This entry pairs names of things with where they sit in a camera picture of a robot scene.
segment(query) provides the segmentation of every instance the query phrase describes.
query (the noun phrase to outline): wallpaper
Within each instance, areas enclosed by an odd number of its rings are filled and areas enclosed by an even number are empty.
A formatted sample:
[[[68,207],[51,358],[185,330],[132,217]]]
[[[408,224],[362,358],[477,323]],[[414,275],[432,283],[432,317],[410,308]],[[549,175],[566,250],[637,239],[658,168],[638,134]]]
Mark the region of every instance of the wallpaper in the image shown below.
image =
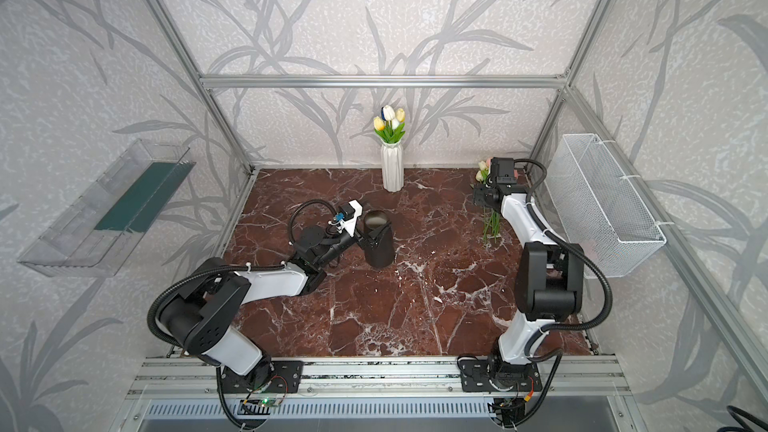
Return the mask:
[[[141,0],[0,0],[0,429],[106,430],[168,348],[154,297],[206,258],[246,175]],[[113,278],[21,254],[137,138],[197,165]]]
[[[768,344],[765,4],[618,0],[575,83]],[[727,404],[768,417],[665,254],[611,283],[614,313],[596,334],[651,430],[735,425]]]
[[[203,73],[562,73],[596,0],[164,0]]]
[[[274,166],[376,166],[373,111],[406,113],[406,166],[462,166],[527,155],[547,116],[548,89],[231,89],[217,96],[251,160]]]

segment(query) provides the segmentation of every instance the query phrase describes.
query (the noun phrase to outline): green mat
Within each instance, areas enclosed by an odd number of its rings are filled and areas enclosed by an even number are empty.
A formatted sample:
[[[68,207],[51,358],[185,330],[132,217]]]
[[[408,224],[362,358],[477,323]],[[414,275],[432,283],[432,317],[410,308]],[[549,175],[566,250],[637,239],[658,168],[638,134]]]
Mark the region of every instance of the green mat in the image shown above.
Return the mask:
[[[96,230],[146,232],[194,162],[153,162],[96,224]]]

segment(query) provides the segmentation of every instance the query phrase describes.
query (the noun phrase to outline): gray floor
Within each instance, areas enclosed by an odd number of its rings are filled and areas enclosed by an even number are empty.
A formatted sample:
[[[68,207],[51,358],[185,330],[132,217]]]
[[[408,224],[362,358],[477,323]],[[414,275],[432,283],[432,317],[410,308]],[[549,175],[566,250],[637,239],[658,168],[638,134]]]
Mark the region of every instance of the gray floor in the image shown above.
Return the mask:
[[[307,419],[268,420],[259,432],[496,432],[501,427],[490,419]],[[140,432],[235,432],[226,420],[146,420]],[[618,432],[605,397],[549,397],[521,432]]]

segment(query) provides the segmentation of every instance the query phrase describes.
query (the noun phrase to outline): transparent acrylic container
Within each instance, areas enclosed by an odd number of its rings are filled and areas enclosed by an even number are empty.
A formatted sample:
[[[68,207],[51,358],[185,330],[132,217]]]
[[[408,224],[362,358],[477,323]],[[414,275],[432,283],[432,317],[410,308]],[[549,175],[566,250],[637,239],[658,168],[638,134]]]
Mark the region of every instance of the transparent acrylic container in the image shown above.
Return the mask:
[[[544,181],[568,240],[607,277],[625,276],[667,243],[632,180],[598,136],[564,134]]]
[[[194,166],[188,151],[137,140],[18,261],[49,277],[114,276]]]

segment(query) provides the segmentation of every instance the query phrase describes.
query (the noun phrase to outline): white tulip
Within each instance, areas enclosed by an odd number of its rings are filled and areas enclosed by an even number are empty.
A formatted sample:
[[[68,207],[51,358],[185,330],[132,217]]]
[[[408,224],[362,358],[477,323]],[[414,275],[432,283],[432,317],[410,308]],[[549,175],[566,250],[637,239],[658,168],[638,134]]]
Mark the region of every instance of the white tulip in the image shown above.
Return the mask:
[[[382,107],[382,114],[384,114],[384,120],[392,120],[395,118],[395,110],[392,106]]]

